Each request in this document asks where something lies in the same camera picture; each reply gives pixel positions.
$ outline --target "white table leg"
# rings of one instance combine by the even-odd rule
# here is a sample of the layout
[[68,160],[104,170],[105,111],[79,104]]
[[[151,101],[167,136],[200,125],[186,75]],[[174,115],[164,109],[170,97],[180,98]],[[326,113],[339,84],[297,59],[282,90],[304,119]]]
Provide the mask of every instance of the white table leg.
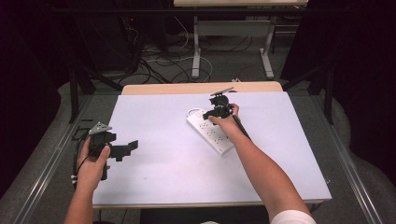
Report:
[[272,70],[270,60],[268,58],[268,51],[271,48],[271,42],[274,35],[276,26],[276,17],[271,18],[270,27],[268,28],[268,35],[265,40],[265,49],[260,49],[260,55],[262,56],[262,64],[264,65],[264,72],[268,79],[274,79],[274,72]]
[[194,17],[194,59],[192,61],[191,77],[199,77],[199,66],[201,59],[201,50],[199,48],[199,35],[198,35],[198,18]]

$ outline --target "white tabletop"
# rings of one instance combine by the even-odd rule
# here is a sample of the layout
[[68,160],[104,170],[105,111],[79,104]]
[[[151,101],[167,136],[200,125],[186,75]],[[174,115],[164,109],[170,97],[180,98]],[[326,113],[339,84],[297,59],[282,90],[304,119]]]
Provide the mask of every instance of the white tabletop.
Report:
[[[285,92],[233,92],[255,144],[289,175],[302,198],[332,197]],[[114,146],[139,141],[116,162],[93,196],[99,207],[175,207],[260,204],[233,148],[223,157],[188,124],[195,107],[213,109],[209,94],[121,95],[109,125]]]
[[175,0],[176,7],[303,6],[308,0]]

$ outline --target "wooden table edge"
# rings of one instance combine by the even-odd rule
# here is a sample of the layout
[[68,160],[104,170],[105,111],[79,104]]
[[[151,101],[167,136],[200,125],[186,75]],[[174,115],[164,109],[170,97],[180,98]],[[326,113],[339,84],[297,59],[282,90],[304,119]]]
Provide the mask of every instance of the wooden table edge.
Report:
[[214,93],[233,87],[233,91],[283,91],[276,81],[263,82],[212,82],[212,83],[176,83],[176,84],[144,84],[127,85],[121,95],[151,94],[194,94]]
[[304,6],[308,0],[285,1],[250,1],[250,2],[227,2],[227,1],[183,1],[175,0],[175,7],[276,7],[276,6]]

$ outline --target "desk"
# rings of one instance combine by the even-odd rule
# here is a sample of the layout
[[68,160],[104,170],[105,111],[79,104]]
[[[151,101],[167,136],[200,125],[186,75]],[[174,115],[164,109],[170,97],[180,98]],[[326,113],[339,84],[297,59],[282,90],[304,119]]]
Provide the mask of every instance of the desk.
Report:
[[236,151],[220,157],[186,120],[193,107],[211,109],[209,93],[231,86],[238,92],[226,94],[241,106],[250,137],[285,170],[305,202],[330,200],[290,98],[278,83],[151,84],[127,86],[119,96],[109,122],[117,134],[114,145],[137,139],[139,148],[122,162],[108,160],[108,179],[95,191],[93,207],[262,204]]
[[[307,2],[308,0],[175,0],[174,4],[176,7],[280,7],[303,6]],[[260,49],[260,54],[265,75],[268,79],[273,79],[274,73],[268,59],[268,50],[275,26],[276,17],[272,17],[269,21],[198,21],[198,17],[194,17],[194,59],[191,76],[193,78],[199,76],[200,35],[255,35],[266,36],[264,49]]]

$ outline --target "power strip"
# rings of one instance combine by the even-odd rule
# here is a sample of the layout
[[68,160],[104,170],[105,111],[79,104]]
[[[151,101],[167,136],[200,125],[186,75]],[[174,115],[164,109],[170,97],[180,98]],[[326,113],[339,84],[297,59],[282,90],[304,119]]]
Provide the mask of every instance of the power strip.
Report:
[[187,116],[187,121],[220,156],[223,156],[233,148],[233,143],[230,142],[219,125],[214,125],[208,119],[204,120],[202,117],[204,113],[206,113],[205,110],[198,109],[197,112]]

